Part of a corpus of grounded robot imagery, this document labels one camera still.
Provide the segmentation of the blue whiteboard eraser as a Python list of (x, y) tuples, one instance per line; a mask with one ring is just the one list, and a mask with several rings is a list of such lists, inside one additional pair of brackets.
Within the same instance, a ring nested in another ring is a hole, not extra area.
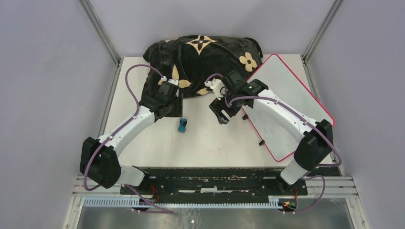
[(185, 133), (186, 131), (186, 125), (187, 125), (187, 119), (186, 118), (180, 118), (179, 120), (179, 126), (178, 126), (178, 131), (180, 133)]

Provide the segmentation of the pink framed whiteboard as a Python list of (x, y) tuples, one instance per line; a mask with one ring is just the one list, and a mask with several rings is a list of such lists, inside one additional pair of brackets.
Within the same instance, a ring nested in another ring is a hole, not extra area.
[[(300, 55), (268, 54), (262, 62), (251, 79), (264, 82), (276, 96), (305, 116), (319, 122), (325, 119), (335, 125), (334, 117), (311, 92)], [(247, 106), (243, 107), (243, 112), (259, 139), (264, 141), (260, 149), (268, 152), (271, 162), (286, 166), (298, 146), (295, 138), (264, 112)]]

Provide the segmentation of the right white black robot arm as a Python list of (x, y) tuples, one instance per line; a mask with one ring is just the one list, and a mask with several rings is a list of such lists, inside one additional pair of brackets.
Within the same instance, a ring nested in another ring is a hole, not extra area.
[(337, 153), (329, 121), (323, 119), (318, 122), (298, 112), (278, 98), (262, 81), (253, 79), (249, 82), (233, 70), (226, 76), (212, 74), (204, 85), (216, 97), (209, 108), (219, 124), (228, 124), (231, 117), (247, 106), (266, 113), (296, 139), (298, 146), (293, 159), (276, 181), (276, 188), (281, 194), (289, 194), (295, 189), (295, 183), (320, 167), (328, 154)]

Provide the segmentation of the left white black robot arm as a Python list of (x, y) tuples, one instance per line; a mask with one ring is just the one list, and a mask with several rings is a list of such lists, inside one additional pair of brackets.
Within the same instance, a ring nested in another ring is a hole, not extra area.
[(139, 194), (149, 191), (147, 173), (136, 166), (124, 166), (118, 157), (144, 129), (164, 117), (179, 117), (182, 94), (179, 80), (161, 83), (157, 92), (144, 96), (137, 109), (113, 130), (96, 139), (88, 137), (82, 145), (79, 170), (98, 186), (131, 185)]

